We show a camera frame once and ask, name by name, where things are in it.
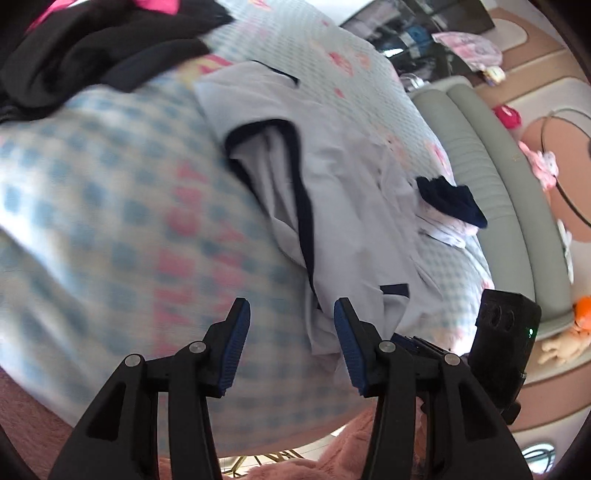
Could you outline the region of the light grey navy-trimmed t-shirt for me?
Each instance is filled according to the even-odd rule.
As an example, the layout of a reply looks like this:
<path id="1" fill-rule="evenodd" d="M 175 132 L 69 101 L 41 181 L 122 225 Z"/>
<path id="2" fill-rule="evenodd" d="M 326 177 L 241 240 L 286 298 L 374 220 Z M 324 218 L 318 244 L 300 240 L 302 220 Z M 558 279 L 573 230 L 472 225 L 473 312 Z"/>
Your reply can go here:
<path id="1" fill-rule="evenodd" d="M 305 329 L 339 353 L 339 298 L 383 336 L 437 321 L 443 295 L 419 252 L 418 193 L 388 147 L 257 62 L 197 81 L 198 103 L 276 243 L 308 275 Z"/>

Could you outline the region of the white folded clothes stack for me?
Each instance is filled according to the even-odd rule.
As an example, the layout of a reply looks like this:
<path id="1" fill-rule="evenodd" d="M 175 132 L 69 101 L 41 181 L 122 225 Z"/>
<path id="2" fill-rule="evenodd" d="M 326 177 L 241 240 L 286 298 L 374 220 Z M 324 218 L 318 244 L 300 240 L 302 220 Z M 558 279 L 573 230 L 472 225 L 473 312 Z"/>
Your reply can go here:
<path id="1" fill-rule="evenodd" d="M 479 232 L 477 226 L 442 213 L 422 199 L 416 210 L 416 221 L 421 233 L 460 249 Z"/>

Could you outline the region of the dark clothes rack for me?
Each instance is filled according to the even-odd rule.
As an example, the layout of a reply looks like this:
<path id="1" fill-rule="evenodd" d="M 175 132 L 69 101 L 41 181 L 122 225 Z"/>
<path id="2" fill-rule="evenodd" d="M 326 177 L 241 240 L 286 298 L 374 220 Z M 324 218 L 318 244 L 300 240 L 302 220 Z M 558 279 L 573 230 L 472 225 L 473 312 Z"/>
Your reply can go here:
<path id="1" fill-rule="evenodd" d="M 341 27 L 372 44 L 399 75 L 433 82 L 470 72 L 457 54 L 435 40 L 436 34 L 482 34 L 494 23 L 479 1 L 373 1 Z"/>

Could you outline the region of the orange doll toy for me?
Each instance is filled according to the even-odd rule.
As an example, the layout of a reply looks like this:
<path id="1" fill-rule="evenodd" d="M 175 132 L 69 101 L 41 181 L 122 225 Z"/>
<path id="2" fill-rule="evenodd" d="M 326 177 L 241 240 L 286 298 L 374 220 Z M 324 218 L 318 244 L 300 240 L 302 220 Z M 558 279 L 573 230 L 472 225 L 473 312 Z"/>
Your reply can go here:
<path id="1" fill-rule="evenodd" d="M 537 363 L 543 365 L 554 361 L 557 365 L 563 365 L 576 360 L 590 346 L 590 331 L 591 299 L 586 296 L 574 306 L 573 324 L 567 330 L 542 342 L 542 353 Z"/>

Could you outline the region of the grey padded headboard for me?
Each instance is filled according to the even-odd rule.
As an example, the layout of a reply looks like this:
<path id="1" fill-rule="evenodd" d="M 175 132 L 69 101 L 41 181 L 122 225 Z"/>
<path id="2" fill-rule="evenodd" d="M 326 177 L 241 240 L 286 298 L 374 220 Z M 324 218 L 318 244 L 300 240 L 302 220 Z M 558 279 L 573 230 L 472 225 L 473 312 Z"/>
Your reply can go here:
<path id="1" fill-rule="evenodd" d="M 478 239 L 495 287 L 541 307 L 538 339 L 565 330 L 573 313 L 563 242 L 516 141 L 460 77 L 423 87 L 411 99 L 448 154 L 455 180 L 470 188 L 488 220 Z"/>

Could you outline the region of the navy folded garment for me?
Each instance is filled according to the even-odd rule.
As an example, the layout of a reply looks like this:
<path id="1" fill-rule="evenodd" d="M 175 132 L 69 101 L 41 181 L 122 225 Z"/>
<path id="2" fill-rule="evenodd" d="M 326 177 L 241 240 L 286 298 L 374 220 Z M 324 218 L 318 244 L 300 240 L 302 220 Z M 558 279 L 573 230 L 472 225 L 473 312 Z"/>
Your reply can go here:
<path id="1" fill-rule="evenodd" d="M 452 185 L 444 176 L 416 178 L 421 198 L 431 207 L 454 219 L 479 229 L 488 227 L 488 220 L 466 185 Z"/>

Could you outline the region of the pink bunny plush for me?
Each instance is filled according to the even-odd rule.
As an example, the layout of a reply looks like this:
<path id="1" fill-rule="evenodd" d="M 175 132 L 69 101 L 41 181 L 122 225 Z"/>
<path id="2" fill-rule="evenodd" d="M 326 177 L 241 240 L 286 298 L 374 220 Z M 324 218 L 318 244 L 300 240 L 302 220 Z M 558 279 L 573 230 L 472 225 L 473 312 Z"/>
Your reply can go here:
<path id="1" fill-rule="evenodd" d="M 524 142 L 519 142 L 518 147 L 526 156 L 532 173 L 540 182 L 542 190 L 547 192 L 555 188 L 559 176 L 555 154 L 551 151 L 531 150 Z"/>

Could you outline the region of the red round plush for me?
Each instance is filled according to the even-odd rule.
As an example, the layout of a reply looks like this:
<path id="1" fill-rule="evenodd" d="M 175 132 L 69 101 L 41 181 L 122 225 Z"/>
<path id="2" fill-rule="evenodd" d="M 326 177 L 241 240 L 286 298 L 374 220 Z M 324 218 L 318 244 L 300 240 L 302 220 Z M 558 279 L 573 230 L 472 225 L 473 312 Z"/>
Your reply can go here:
<path id="1" fill-rule="evenodd" d="M 522 126 L 520 113 L 508 105 L 498 105 L 493 108 L 493 112 L 507 130 L 515 130 Z"/>

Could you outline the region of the blue checkered cartoon blanket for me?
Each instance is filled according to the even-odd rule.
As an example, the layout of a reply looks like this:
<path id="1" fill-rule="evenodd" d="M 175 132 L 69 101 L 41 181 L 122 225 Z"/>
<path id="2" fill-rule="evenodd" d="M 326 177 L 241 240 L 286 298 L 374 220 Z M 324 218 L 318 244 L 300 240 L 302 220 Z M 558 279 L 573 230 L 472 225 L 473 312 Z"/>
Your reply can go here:
<path id="1" fill-rule="evenodd" d="M 346 422 L 304 331 L 304 274 L 277 249 L 189 91 L 198 66 L 129 94 L 96 86 L 1 129 L 1 365 L 75 423 L 121 358 L 164 356 L 237 296 L 254 318 L 217 450 L 297 447 Z"/>

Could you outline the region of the pink patterned cloth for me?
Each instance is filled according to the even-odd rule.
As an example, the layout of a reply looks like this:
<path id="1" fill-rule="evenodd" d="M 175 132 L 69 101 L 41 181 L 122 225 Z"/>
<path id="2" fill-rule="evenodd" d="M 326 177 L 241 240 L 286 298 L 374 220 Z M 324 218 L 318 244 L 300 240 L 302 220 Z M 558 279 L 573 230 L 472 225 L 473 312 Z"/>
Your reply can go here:
<path id="1" fill-rule="evenodd" d="M 460 57 L 472 71 L 485 71 L 502 65 L 502 51 L 496 44 L 483 36 L 447 31 L 434 33 L 432 38 Z"/>

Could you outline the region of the black garment pile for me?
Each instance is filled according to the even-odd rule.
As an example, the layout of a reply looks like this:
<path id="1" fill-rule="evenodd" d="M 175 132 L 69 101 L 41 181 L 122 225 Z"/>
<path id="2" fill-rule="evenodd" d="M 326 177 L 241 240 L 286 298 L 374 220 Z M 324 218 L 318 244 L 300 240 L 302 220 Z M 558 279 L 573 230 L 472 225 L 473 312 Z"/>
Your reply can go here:
<path id="1" fill-rule="evenodd" d="M 205 35 L 232 22 L 216 1 L 179 1 L 176 14 L 134 1 L 84 1 L 49 15 L 54 1 L 1 4 L 1 120 L 47 117 L 92 85 L 129 93 L 152 78 L 208 54 Z"/>

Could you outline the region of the pink garment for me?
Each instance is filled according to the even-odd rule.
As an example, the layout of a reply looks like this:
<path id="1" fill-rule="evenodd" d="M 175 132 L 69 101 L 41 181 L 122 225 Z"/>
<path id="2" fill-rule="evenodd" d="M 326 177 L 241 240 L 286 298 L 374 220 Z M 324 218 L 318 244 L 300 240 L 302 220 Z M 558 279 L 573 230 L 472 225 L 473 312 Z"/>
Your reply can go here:
<path id="1" fill-rule="evenodd" d="M 37 19 L 35 19 L 27 28 L 26 32 L 29 33 L 45 19 L 54 12 L 70 8 L 82 4 L 83 0 L 56 0 L 54 1 Z M 156 11 L 168 15 L 176 14 L 180 7 L 178 0 L 134 0 L 134 4 L 144 10 Z"/>

